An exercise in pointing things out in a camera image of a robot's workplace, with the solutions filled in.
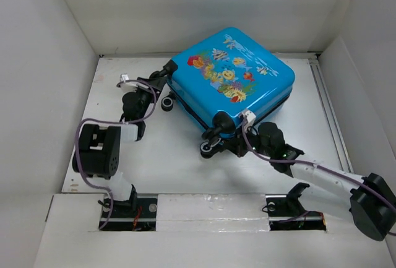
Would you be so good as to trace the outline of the blue kids suitcase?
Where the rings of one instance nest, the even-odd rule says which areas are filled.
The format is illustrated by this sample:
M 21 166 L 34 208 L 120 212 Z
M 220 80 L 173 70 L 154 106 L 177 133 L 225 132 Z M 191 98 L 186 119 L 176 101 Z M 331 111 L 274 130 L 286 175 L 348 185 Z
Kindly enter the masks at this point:
M 200 154 L 211 158 L 228 139 L 227 124 L 238 127 L 241 112 L 256 115 L 254 127 L 287 101 L 295 72 L 235 27 L 225 28 L 172 57 L 151 76 L 166 76 L 170 88 L 161 107 L 175 102 L 202 128 Z

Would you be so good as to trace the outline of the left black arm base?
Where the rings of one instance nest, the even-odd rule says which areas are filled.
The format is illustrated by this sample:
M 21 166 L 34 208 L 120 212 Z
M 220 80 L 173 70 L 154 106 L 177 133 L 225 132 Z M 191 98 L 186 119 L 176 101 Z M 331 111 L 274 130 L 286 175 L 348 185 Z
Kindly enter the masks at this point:
M 132 187 L 129 200 L 114 201 L 110 212 L 110 199 L 99 200 L 100 231 L 155 231 L 157 223 L 158 194 L 138 194 Z

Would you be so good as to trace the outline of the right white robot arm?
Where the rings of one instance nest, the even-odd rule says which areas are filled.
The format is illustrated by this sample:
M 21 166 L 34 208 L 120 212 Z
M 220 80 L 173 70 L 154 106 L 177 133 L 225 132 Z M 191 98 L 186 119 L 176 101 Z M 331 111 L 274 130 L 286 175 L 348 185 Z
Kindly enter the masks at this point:
M 297 183 L 278 198 L 267 198 L 263 210 L 280 229 L 302 225 L 309 215 L 324 214 L 351 222 L 368 238 L 382 241 L 393 236 L 395 194 L 383 177 L 356 175 L 328 168 L 301 149 L 287 144 L 275 123 L 255 128 L 244 119 L 227 124 L 229 140 L 238 140 L 240 152 L 251 152 L 280 174 Z

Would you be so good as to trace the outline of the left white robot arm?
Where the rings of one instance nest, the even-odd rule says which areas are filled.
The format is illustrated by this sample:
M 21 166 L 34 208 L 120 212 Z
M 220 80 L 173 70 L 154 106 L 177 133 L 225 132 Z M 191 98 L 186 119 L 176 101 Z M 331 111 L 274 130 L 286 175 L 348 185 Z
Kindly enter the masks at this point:
M 119 171 L 121 141 L 140 141 L 146 130 L 145 120 L 155 110 L 165 86 L 165 76 L 123 77 L 117 87 L 129 87 L 122 97 L 123 111 L 118 121 L 83 119 L 75 133 L 72 168 L 89 187 L 105 191 L 104 207 L 118 210 L 124 216 L 134 215 L 138 208 L 137 191 Z

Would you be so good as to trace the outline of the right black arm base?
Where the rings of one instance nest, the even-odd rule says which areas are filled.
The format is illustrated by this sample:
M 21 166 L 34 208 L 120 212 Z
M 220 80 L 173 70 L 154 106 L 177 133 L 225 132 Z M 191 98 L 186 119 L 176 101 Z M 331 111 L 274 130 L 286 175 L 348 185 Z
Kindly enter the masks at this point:
M 326 231 L 324 214 L 306 210 L 298 200 L 307 183 L 298 183 L 287 194 L 266 194 L 261 211 L 268 215 L 270 231 Z

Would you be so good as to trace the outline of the aluminium frame rail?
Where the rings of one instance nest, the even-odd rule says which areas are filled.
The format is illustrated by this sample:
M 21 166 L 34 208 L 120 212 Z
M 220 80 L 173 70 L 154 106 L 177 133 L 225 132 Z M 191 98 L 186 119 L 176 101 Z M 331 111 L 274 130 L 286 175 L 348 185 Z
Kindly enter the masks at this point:
M 337 117 L 332 106 L 332 102 L 327 91 L 327 87 L 324 81 L 324 76 L 321 71 L 321 66 L 319 64 L 319 55 L 316 53 L 311 53 L 309 57 L 309 65 L 311 67 L 311 72 L 316 84 L 317 91 L 319 93 L 319 98 L 324 110 L 327 125 L 330 129 L 332 135 L 335 150 L 337 151 L 338 159 L 341 167 L 349 173 L 353 173 L 353 165 L 351 164 L 349 153 L 345 145 L 345 141 L 340 130 L 340 126 L 337 121 Z

